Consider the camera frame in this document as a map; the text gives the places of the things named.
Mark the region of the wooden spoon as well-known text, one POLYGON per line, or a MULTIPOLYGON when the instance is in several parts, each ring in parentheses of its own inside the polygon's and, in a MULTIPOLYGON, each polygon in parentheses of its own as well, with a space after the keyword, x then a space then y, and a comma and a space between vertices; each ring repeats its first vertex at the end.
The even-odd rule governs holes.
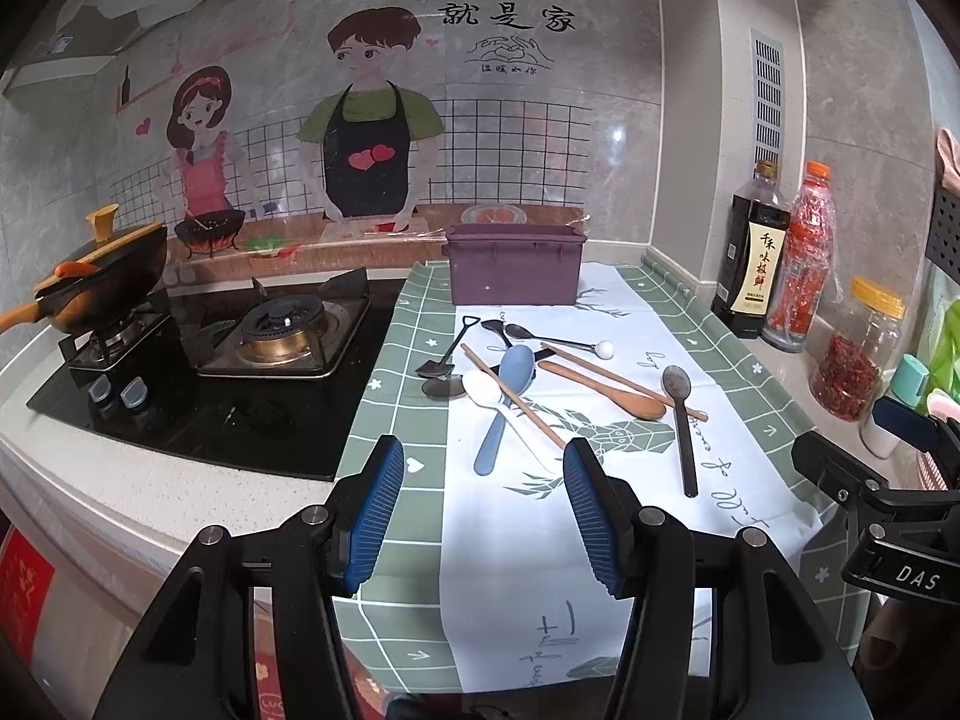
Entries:
POLYGON ((658 400, 654 400, 654 398, 636 394, 636 392, 627 392, 626 390, 620 390, 620 388, 610 387, 610 385, 600 383, 598 380, 591 379, 584 374, 579 374, 579 372, 573 371, 573 369, 569 369, 569 367, 560 366, 560 364, 556 364, 556 362, 540 361, 539 367, 540 369, 544 369, 544 371, 555 374, 555 376, 560 376, 562 379, 571 380, 571 382, 579 383, 579 385, 583 387, 594 390, 597 394, 602 395, 602 397, 607 398, 619 408, 622 408, 622 410, 626 411, 632 418, 644 419, 644 421, 658 421, 658 419, 661 419, 665 415, 665 405, 658 400))

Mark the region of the wooden chopstick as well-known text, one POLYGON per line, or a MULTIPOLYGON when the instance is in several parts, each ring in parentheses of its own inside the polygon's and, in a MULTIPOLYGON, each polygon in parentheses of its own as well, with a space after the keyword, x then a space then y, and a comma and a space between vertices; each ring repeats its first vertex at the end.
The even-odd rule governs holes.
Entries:
MULTIPOLYGON (((560 346, 555 346, 555 344, 547 343, 546 341, 540 341, 540 346, 551 351, 558 358, 566 359, 568 362, 573 362, 576 366, 586 369, 586 371, 594 372, 597 376, 601 376, 604 379, 612 380, 612 382, 617 382, 623 387, 631 388, 635 390, 638 394, 643 394, 647 398, 652 398, 653 400, 658 400, 662 405, 669 406, 669 408, 674 408, 675 403, 669 395, 659 392, 659 390, 652 390, 652 388, 644 387, 640 383, 633 382, 633 380, 627 379, 626 377, 620 376, 620 374, 615 374, 613 371, 605 369, 605 367, 597 366, 594 362, 590 362, 587 359, 579 358, 579 356, 572 355, 569 351, 565 351, 560 348, 560 346)), ((706 411, 697 410, 697 408, 688 408, 688 414, 697 419, 698 421, 706 422, 709 419, 708 413, 706 411)))
POLYGON ((547 436, 551 442, 558 447, 558 449, 565 450, 566 442, 560 436, 558 436, 558 434, 556 434, 555 431, 553 431, 553 429, 551 429, 551 427, 548 426, 548 424, 542 418, 540 418, 540 416, 537 415, 534 410, 532 410, 532 406, 527 405, 527 403, 521 398, 521 395, 517 395, 516 392, 514 392, 514 390, 512 390, 512 388, 509 387, 506 382, 503 382, 500 379, 500 376, 495 374, 493 369, 491 369, 491 367, 488 366, 488 364, 483 361, 483 359, 480 358, 480 356, 478 356, 468 344, 462 344, 462 351, 464 351, 464 355, 467 356, 467 359, 473 364, 473 366, 477 367, 478 371, 483 372, 483 374, 485 374, 485 376, 487 376, 491 382, 493 382, 491 385, 483 385, 483 394, 487 395, 488 397, 490 394, 488 390, 490 390, 493 385, 496 385, 498 390, 500 390, 500 393, 496 395, 496 397, 487 398, 487 400, 490 402, 491 408, 496 406, 496 408, 498 408, 498 410, 500 410, 501 413, 503 413, 503 415, 506 417, 506 411, 501 408, 501 406, 503 406, 501 400, 506 397, 509 401, 511 401, 512 405, 516 406, 516 410, 519 410, 521 413, 523 413, 523 415, 526 415, 527 419, 532 422, 537 429, 540 429, 540 431, 542 431, 542 433, 544 433, 545 436, 547 436))

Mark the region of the black spoon white ball end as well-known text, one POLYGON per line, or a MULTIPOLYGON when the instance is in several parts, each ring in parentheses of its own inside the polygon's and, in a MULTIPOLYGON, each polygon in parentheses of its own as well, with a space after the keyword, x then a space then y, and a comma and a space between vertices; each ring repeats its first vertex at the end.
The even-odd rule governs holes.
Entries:
POLYGON ((565 340, 564 338, 553 338, 553 337, 544 337, 544 335, 537 335, 537 333, 532 333, 530 330, 527 330, 526 327, 522 325, 517 325, 517 323, 506 323, 505 325, 506 335, 513 340, 537 340, 542 343, 550 344, 559 344, 560 346, 569 346, 569 348, 579 349, 579 351, 587 351, 592 353, 594 356, 597 356, 599 359, 608 361, 615 356, 615 346, 613 346, 612 341, 601 340, 597 343, 586 343, 585 341, 574 341, 574 340, 565 340))

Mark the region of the grey metal spoon black handle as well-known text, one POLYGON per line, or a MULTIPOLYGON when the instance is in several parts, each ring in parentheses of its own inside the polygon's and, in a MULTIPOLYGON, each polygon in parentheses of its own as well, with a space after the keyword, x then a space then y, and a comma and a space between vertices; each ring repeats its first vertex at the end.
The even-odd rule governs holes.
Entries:
POLYGON ((690 415, 686 409, 686 399, 692 393, 692 382, 686 372, 679 366, 670 364, 662 371, 662 387, 665 394, 674 403, 675 436, 679 443, 680 471, 682 472, 683 494, 686 497, 697 497, 698 480, 695 454, 693 454, 692 431, 690 431, 690 415))

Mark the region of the white plastic spoon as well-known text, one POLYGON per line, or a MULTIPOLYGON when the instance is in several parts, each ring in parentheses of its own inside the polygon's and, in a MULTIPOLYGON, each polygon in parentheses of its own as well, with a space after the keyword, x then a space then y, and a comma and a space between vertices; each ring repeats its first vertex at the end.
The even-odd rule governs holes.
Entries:
POLYGON ((506 397, 501 400, 501 403, 503 403, 501 408, 506 411, 506 417, 496 406, 491 408, 487 398, 496 397, 496 395, 500 393, 500 390, 498 390, 496 385, 493 385, 493 387, 488 390, 490 394, 487 397, 487 395, 483 394, 483 385, 491 385, 492 383, 493 382, 480 371, 467 372, 464 376, 464 387, 466 387, 467 397, 469 397, 475 405, 480 406, 480 408, 487 408, 487 410, 493 411, 496 416, 499 416, 501 421, 514 433, 517 440, 519 440, 537 460, 545 460, 545 458, 547 458, 547 449, 556 450, 558 455, 562 455, 563 450, 558 449, 540 429, 537 429, 537 427, 527 419, 526 415, 516 410, 516 406, 512 405, 511 401, 506 397))

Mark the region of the black shovel shaped spoon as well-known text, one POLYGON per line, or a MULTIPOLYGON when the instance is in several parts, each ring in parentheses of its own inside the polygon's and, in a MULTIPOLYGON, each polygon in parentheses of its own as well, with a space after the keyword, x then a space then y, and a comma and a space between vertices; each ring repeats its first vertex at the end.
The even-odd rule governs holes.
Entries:
POLYGON ((422 379, 442 379, 454 371, 454 364, 451 362, 455 348, 464 339, 466 333, 480 322, 477 316, 465 316, 460 322, 460 330, 455 335, 454 340, 449 343, 444 355, 439 359, 428 359, 415 369, 415 374, 422 379))

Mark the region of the small black spoon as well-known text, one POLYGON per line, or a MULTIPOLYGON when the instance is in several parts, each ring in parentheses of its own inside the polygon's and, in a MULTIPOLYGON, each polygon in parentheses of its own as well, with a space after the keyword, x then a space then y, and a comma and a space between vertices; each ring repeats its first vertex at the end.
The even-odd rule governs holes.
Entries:
POLYGON ((480 327, 487 332, 494 333, 502 342, 505 348, 511 348, 512 341, 506 335, 505 322, 500 319, 488 319, 480 322, 480 327))

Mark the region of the steel spoon black handle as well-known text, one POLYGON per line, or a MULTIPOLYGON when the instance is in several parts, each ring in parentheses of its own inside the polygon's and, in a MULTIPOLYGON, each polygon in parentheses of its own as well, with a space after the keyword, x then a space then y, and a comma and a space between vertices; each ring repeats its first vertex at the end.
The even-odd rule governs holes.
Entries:
POLYGON ((421 384, 421 393, 434 401, 457 400, 467 395, 466 387, 459 374, 427 379, 421 384))

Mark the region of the teal cap small bottle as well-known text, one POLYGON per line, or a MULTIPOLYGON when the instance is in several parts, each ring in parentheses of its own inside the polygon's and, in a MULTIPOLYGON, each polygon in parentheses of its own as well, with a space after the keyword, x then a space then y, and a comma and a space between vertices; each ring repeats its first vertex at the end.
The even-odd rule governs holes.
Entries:
POLYGON ((898 361, 889 385, 889 395, 901 405, 918 410, 926 396, 929 369, 916 356, 907 353, 898 361))

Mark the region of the yellow lid chili jar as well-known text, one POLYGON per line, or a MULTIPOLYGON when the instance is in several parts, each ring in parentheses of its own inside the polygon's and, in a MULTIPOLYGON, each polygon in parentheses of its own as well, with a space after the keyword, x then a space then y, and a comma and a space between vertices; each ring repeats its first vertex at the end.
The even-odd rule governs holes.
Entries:
POLYGON ((827 351, 815 366, 811 394, 835 418, 856 422, 877 390, 900 338, 905 301, 882 284, 854 277, 827 351))

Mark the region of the green white table mat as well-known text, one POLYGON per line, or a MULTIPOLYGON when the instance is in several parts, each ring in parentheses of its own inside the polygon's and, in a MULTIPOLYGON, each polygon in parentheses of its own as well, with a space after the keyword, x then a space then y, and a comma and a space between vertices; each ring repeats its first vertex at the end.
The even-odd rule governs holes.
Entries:
POLYGON ((739 340, 652 265, 588 263, 558 307, 491 307, 539 335, 607 341, 597 371, 555 356, 534 379, 467 328, 442 263, 412 268, 364 388, 342 472, 382 436, 404 484, 376 568, 337 605, 383 688, 493 692, 613 673, 636 587, 631 519, 731 541, 758 530, 796 569, 844 653, 869 597, 841 575, 838 509, 793 465, 812 423, 739 340))

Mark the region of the orange cap chili bottle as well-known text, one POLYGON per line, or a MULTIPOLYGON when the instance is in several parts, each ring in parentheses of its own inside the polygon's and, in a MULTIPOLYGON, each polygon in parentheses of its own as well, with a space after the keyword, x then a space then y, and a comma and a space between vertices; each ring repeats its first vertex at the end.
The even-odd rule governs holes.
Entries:
POLYGON ((781 265, 761 338, 771 346, 799 353, 832 274, 836 210, 832 170, 818 161, 805 163, 804 181, 791 205, 781 265))

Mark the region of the black gas stove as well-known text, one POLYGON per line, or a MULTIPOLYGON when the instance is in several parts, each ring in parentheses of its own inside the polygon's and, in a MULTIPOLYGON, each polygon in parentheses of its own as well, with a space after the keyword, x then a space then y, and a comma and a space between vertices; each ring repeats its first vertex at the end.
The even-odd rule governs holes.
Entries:
POLYGON ((329 481, 402 284, 363 268, 288 286, 158 289, 62 360, 31 411, 142 449, 329 481))

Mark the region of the dark soy sauce bottle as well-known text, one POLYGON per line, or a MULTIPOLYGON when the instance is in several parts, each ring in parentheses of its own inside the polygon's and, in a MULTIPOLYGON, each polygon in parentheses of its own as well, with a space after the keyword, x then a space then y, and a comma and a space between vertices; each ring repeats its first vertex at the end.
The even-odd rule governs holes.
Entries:
POLYGON ((739 338, 765 325, 791 213, 778 190, 776 164, 759 160, 752 179, 732 197, 711 310, 739 338))

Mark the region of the purple plastic utensil box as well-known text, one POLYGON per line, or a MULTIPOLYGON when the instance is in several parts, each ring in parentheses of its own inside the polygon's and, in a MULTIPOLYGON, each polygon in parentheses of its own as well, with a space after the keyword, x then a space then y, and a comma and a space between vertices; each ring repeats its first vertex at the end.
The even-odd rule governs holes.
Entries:
POLYGON ((573 305, 586 236, 566 224, 458 224, 443 252, 455 305, 573 305))

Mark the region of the black wok with lid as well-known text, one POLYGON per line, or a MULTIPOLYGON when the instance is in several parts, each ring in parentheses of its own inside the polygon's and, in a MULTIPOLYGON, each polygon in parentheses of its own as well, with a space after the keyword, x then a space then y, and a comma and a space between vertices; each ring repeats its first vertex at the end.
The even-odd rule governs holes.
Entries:
POLYGON ((125 319, 148 298, 166 266, 166 224, 116 227, 117 210, 111 203, 86 216, 93 239, 36 286, 31 302, 3 314, 3 333, 47 319, 60 332, 83 335, 125 319))

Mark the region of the black metal wall rack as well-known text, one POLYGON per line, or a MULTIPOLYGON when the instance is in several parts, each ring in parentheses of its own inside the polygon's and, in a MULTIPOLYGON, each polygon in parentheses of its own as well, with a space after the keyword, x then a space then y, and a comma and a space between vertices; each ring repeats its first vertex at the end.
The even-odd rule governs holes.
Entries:
POLYGON ((960 283, 960 199, 944 187, 934 192, 924 255, 954 283, 960 283))

